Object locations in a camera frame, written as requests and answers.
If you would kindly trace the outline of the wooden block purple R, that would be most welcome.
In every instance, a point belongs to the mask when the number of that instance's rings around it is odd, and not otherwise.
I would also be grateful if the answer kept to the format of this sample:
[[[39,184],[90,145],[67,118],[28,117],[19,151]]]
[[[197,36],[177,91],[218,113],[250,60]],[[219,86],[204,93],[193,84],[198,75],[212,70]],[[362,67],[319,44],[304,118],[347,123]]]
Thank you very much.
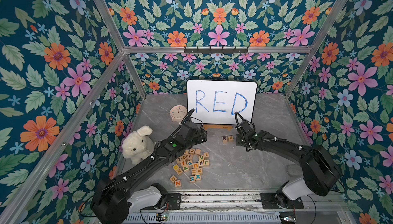
[[[228,138],[226,136],[222,137],[222,142],[223,144],[227,144],[228,143]]]

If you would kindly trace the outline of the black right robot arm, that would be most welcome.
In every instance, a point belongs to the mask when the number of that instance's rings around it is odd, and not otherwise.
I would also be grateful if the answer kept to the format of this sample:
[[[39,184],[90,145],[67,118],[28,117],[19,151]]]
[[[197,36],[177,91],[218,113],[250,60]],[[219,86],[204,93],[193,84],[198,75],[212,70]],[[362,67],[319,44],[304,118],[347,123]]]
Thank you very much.
[[[277,202],[295,201],[308,194],[327,196],[342,176],[342,172],[327,150],[299,145],[278,138],[267,131],[256,132],[255,125],[248,120],[236,123],[236,145],[247,151],[260,150],[286,158],[302,170],[302,176],[284,183],[276,192]]]

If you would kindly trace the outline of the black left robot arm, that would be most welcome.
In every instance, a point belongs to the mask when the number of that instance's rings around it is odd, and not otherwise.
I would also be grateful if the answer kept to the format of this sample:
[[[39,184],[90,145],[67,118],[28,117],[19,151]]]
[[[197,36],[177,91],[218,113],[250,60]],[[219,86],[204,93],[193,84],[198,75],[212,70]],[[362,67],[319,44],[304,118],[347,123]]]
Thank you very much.
[[[207,131],[202,125],[183,122],[168,138],[156,143],[153,153],[142,162],[113,179],[99,181],[91,210],[103,224],[123,223],[130,208],[136,206],[130,198],[142,183],[182,156],[185,150],[206,141]]]

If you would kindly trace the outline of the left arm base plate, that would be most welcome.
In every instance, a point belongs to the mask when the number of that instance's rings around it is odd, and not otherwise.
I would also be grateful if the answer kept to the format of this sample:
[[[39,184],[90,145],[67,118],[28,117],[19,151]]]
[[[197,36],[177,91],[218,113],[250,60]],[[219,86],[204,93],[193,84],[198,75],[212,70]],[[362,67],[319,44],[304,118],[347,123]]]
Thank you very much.
[[[182,194],[180,193],[169,193],[167,195],[167,210],[180,210],[182,202]]]

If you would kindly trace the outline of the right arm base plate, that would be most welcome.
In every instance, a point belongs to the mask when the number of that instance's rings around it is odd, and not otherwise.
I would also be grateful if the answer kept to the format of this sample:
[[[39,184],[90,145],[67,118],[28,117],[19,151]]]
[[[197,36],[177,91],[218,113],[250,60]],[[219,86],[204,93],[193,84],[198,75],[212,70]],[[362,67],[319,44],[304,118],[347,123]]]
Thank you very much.
[[[263,209],[304,209],[301,198],[290,200],[283,194],[261,193],[261,203]]]

